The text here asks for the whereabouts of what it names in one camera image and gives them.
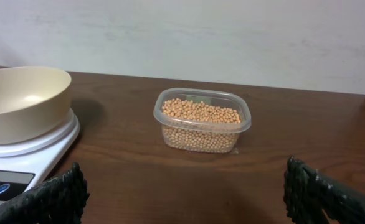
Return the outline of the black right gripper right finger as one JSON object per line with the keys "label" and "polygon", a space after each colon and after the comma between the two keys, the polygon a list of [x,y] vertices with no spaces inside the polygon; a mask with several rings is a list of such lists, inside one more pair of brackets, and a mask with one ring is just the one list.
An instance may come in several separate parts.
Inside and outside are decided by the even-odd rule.
{"label": "black right gripper right finger", "polygon": [[287,217],[293,223],[365,224],[365,195],[338,182],[293,156],[284,173]]}

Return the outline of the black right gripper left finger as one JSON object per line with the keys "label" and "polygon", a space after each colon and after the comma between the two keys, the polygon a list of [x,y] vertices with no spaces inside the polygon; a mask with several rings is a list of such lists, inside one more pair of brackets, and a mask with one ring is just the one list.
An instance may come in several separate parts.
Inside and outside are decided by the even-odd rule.
{"label": "black right gripper left finger", "polygon": [[72,168],[0,205],[0,224],[78,224],[90,194],[77,162]]}

